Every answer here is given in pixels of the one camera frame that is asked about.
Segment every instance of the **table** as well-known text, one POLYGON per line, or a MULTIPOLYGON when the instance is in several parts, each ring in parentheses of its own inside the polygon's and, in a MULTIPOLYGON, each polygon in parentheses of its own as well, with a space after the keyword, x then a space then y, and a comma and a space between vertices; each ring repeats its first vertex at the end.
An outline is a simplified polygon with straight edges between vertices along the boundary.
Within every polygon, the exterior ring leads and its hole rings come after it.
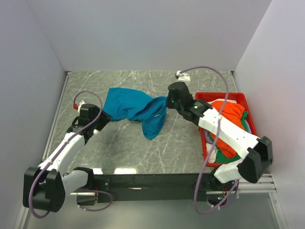
MULTIPOLYGON (((229 84, 229 91, 236 92, 231 72, 222 72, 229 84)), ((72 99, 82 90, 96 92, 106 100, 110 87, 141 90, 152 97, 167 96, 167 87, 176 81, 175 71, 95 71, 71 72, 59 108, 49 152, 59 145, 67 128, 78 113, 72 108, 72 99)), ((190 93, 223 92, 222 79, 212 71, 189 72, 190 93)), ((90 94, 80 95, 78 102, 99 105, 90 94)), ((182 118, 175 110, 167 110, 162 131, 148 140, 142 133, 141 123, 122 120, 111 122, 94 135, 71 162, 73 168, 100 168, 104 174, 160 174, 197 173, 203 163, 202 145, 198 127, 182 118)))

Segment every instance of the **orange cloth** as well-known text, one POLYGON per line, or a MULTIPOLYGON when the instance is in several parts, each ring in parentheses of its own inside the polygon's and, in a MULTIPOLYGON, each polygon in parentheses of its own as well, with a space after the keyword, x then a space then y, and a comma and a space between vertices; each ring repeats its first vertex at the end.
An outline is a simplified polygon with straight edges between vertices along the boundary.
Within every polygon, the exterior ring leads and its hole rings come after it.
MULTIPOLYGON (((223 105, 223 101, 215 101, 211 105, 217 110, 220 111, 221 106, 223 105)), ((244 127, 241 123, 241 118, 244 113, 244 107, 240 104, 233 104, 231 102, 227 102, 225 104, 224 110, 222 112, 223 117, 237 125, 238 127, 242 128, 244 130, 244 127)), ((215 135, 211 133, 211 136, 213 139, 215 139, 215 135)), ((236 156, 235 150, 233 150, 227 143, 225 143, 223 140, 218 139, 217 141, 218 148, 222 151, 222 153, 227 158, 232 158, 236 156)))

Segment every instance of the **cable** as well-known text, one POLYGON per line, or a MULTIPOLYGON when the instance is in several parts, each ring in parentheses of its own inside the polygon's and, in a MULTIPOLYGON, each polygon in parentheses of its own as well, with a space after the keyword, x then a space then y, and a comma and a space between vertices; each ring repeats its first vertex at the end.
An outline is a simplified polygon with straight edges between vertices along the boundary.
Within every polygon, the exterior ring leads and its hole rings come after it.
POLYGON ((198 196, 198 190, 199 190, 199 185, 200 185, 200 181, 201 181, 201 178, 202 178, 202 174, 203 174, 203 171, 204 171, 204 168, 206 167, 206 164, 212 154, 212 151, 214 150, 215 146, 216 146, 216 143, 218 141, 218 137, 219 137, 219 133, 220 133, 220 121, 221 121, 221 114, 224 110, 224 107, 225 107, 225 104, 227 102, 227 99, 228 99, 228 96, 229 96, 229 86, 228 86, 228 82, 226 81, 225 77, 216 69, 212 68, 212 67, 209 67, 209 66, 196 66, 196 67, 193 67, 193 68, 189 68, 189 69, 186 69, 186 70, 183 70, 181 71, 180 73, 185 73, 187 71, 190 71, 190 70, 194 70, 194 69, 198 69, 198 68, 205 68, 205 69, 209 69, 209 70, 212 70, 214 72, 216 72, 221 78, 222 80, 224 81, 224 85, 225 85, 225 96, 224 96, 224 103, 223 105, 221 106, 220 110, 219 110, 219 118, 218 118, 218 126, 217 126, 217 132, 216 132, 216 137, 214 139, 214 142, 212 144, 212 147, 211 149, 209 150, 208 152, 208 155, 206 157, 206 159, 204 160, 204 163, 201 167, 201 170, 199 172, 199 175, 198 175, 198 179, 197 179, 197 182, 196 182, 196 187, 195 187, 195 192, 194 192, 194 207, 195 207, 195 210, 197 213, 201 214, 201 215, 205 215, 205 214, 208 214, 212 211, 214 211, 216 208, 218 208, 219 206, 221 206, 221 204, 228 198, 228 196, 232 193, 232 191, 234 190, 235 187, 238 187, 238 184, 239 184, 239 181, 236 180, 234 185, 232 186, 232 188, 230 189, 230 191, 228 191, 227 195, 217 204, 215 205, 214 207, 212 207, 211 209, 207 210, 207 211, 200 211, 198 209, 198 201, 197 201, 197 196, 198 196))
POLYGON ((109 192, 104 192, 104 191, 99 191, 99 190, 80 190, 80 192, 98 192, 98 193, 102 193, 102 194, 106 194, 110 197, 110 202, 109 204, 107 204, 105 207, 103 208, 99 208, 99 209, 89 209, 89 208, 84 208, 83 206, 79 206, 79 208, 85 210, 85 211, 102 211, 102 210, 105 210, 106 208, 108 208, 112 202, 113 202, 113 196, 109 193, 109 192))
POLYGON ((74 133, 62 146, 61 148, 58 150, 58 152, 54 155, 54 157, 50 160, 50 162, 47 163, 47 165, 40 171, 40 173, 36 176, 36 178, 34 179, 34 182, 31 186, 31 189, 30 189, 30 194, 29 194, 29 208, 30 208, 30 211, 31 213, 33 214, 33 216, 35 216, 36 218, 39 218, 39 219, 42 219, 44 217, 46 217, 50 211, 47 211, 44 215, 38 215, 35 210, 34 210, 34 207, 33 207, 33 192, 34 192, 34 189, 35 189, 35 186, 37 184, 37 182, 39 182, 40 180, 40 177, 42 176, 42 174, 50 167, 50 165, 52 165, 53 161, 61 154, 61 152, 64 150, 64 148, 67 146, 67 144, 76 136, 78 135, 80 132, 82 132, 84 129, 86 129, 87 127, 91 126, 96 120, 98 120, 98 118, 101 116, 101 113, 102 113, 102 107, 103 107, 103 103, 102 103, 102 100, 101 98, 94 92, 90 92, 90 91, 81 91, 81 92, 78 92, 74 99, 73 99, 73 104, 75 104, 75 101, 76 101, 76 98, 82 94, 82 93, 90 93, 90 94, 93 94, 95 95, 98 100, 100 101, 100 105, 101 105, 101 108, 100 108, 100 111, 98 113, 98 115, 95 117, 95 119, 93 119, 89 124, 87 124, 86 126, 82 127, 79 131, 77 131, 76 133, 74 133))

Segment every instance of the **red plastic bin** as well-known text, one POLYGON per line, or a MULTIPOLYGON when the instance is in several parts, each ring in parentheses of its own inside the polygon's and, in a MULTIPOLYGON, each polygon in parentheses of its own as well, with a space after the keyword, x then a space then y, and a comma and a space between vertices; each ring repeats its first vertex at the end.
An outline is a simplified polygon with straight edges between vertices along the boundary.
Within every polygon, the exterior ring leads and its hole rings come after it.
MULTIPOLYGON (((197 92, 195 95, 196 99, 201 99, 204 100, 206 102, 210 102, 213 101, 215 99, 224 99, 225 93, 220 93, 220 92, 197 92)), ((235 100, 238 104, 242 105, 246 111, 249 112, 246 121, 248 122, 250 129, 252 131, 253 135, 257 135, 256 133, 256 129, 254 126, 254 122, 252 120, 252 116, 246 101, 246 97, 244 96, 243 93, 229 93, 229 97, 228 99, 230 100, 235 100)), ((200 131, 200 135, 201 135, 201 142, 202 142, 202 149, 203 149, 203 157, 204 159, 206 159, 207 157, 207 151, 206 151, 206 142, 205 142, 205 138, 204 138, 204 132, 202 128, 199 128, 200 131)), ((220 166, 221 163, 207 163, 206 164, 209 167, 217 167, 220 166)))

